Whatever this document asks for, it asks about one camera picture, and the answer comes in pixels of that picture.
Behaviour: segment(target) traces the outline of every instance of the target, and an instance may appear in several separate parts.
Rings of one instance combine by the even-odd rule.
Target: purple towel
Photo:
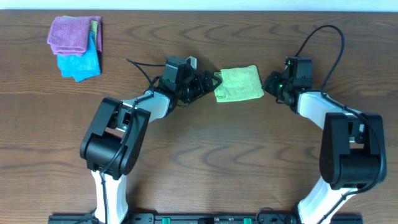
[[[54,54],[82,56],[87,49],[90,19],[56,17],[52,22],[47,43]]]
[[[102,35],[101,35],[101,16],[78,16],[76,18],[89,18],[90,20],[94,20],[98,22],[97,27],[97,51],[102,52]]]

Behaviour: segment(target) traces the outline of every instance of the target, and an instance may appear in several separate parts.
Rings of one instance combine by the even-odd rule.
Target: table surface
[[[47,45],[56,16],[103,16],[103,73],[62,78]],[[314,28],[334,24],[345,54],[327,86],[336,100],[384,119],[388,173],[341,211],[366,223],[398,218],[398,14],[340,12],[1,11],[0,223],[45,223],[55,212],[96,207],[95,183],[79,147],[105,96],[131,99],[148,83],[127,63],[198,59],[199,70],[256,65],[260,79],[283,71]],[[319,88],[340,49],[334,30],[302,52]],[[161,68],[145,68],[151,77]],[[289,210],[319,179],[322,131],[275,104],[217,103],[214,94],[149,125],[127,178],[131,209],[159,213],[256,213]]]

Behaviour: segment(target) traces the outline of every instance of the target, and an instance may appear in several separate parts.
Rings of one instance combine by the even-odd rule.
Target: blue towel
[[[80,82],[101,74],[94,39],[95,33],[90,31],[87,50],[81,57],[57,55],[58,68],[61,70],[62,77],[73,77],[76,82]]]

